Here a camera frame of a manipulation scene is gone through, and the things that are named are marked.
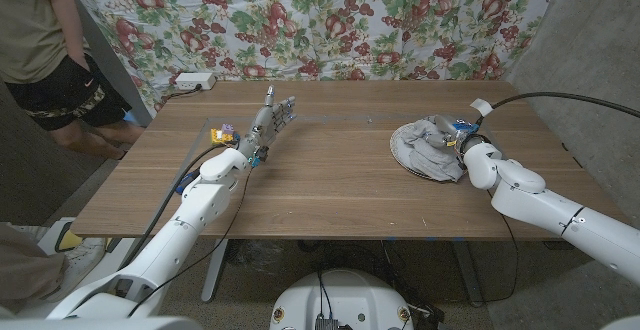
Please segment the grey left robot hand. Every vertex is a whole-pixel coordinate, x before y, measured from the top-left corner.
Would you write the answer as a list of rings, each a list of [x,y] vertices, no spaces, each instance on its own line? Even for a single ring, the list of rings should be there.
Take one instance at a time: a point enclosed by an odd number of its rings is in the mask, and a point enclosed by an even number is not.
[[[276,102],[274,86],[268,87],[264,106],[257,112],[237,147],[248,159],[251,167],[256,167],[266,160],[268,149],[275,141],[277,133],[296,118],[294,106],[294,96]]]

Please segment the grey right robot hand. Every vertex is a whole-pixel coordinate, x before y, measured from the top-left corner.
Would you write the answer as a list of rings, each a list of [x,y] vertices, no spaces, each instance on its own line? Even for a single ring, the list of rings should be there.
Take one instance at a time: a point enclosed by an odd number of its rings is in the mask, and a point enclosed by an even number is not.
[[[473,146],[483,143],[484,137],[478,133],[479,127],[461,118],[450,115],[435,115],[430,121],[436,126],[429,130],[426,141],[436,148],[449,148],[463,155]]]

